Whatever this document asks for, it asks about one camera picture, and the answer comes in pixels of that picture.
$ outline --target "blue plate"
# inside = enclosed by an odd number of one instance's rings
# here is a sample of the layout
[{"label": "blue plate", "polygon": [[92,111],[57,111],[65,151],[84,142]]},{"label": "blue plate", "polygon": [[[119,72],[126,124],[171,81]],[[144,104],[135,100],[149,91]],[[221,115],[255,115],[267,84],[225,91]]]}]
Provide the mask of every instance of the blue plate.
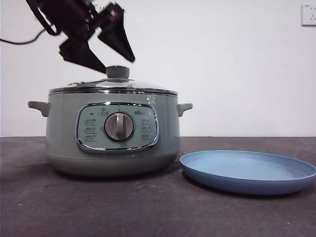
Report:
[{"label": "blue plate", "polygon": [[194,152],[182,156],[180,163],[197,182],[240,194],[289,194],[316,178],[316,168],[311,164],[260,152]]}]

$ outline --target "glass lid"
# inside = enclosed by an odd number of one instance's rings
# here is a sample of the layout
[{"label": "glass lid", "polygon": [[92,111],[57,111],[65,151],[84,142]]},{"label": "glass lid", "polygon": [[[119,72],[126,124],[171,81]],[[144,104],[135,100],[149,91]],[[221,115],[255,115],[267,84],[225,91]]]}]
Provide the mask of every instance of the glass lid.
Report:
[{"label": "glass lid", "polygon": [[116,90],[116,91],[138,91],[138,92],[153,92],[153,93],[163,93],[178,95],[177,92],[167,90],[158,85],[139,82],[135,80],[128,79],[129,68],[124,66],[110,66],[107,67],[107,79],[89,81],[89,82],[74,82],[70,83],[61,88],[51,89],[49,92],[63,92],[71,91],[79,93],[83,91],[96,91],[96,90]]}]

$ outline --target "electric cooker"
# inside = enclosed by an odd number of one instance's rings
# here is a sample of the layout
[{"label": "electric cooker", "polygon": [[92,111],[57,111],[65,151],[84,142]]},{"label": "electric cooker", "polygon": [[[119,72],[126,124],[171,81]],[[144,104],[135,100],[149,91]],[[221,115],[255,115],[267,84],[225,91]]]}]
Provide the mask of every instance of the electric cooker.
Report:
[{"label": "electric cooker", "polygon": [[28,106],[47,117],[46,153],[58,170],[86,176],[160,169],[179,153],[179,117],[192,104],[178,93],[129,79],[129,68],[107,67],[107,79],[49,91]]}]

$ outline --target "power cord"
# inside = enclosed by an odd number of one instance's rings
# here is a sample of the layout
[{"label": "power cord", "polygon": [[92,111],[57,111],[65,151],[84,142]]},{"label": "power cord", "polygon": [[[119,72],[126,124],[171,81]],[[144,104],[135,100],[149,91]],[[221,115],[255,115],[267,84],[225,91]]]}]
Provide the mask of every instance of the power cord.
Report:
[{"label": "power cord", "polygon": [[0,39],[0,41],[5,42],[5,43],[10,43],[10,44],[15,44],[15,45],[24,45],[24,44],[28,44],[28,43],[33,43],[34,41],[36,41],[38,39],[38,37],[40,37],[41,33],[43,33],[44,31],[46,31],[45,29],[41,30],[34,39],[29,40],[29,41],[25,41],[25,42],[13,42],[10,40],[6,40],[6,39]]}]

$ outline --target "pot handle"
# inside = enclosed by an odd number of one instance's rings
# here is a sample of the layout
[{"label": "pot handle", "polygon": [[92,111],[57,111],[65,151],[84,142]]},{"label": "pot handle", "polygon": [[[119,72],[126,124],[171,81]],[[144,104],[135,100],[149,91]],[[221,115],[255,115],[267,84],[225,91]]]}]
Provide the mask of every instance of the pot handle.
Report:
[{"label": "pot handle", "polygon": [[177,105],[177,111],[178,111],[178,116],[181,117],[183,115],[183,112],[186,110],[190,110],[193,108],[193,104],[179,104]]},{"label": "pot handle", "polygon": [[28,107],[39,110],[41,111],[41,115],[43,115],[44,117],[48,117],[48,113],[50,110],[50,103],[39,102],[39,101],[29,101]]}]

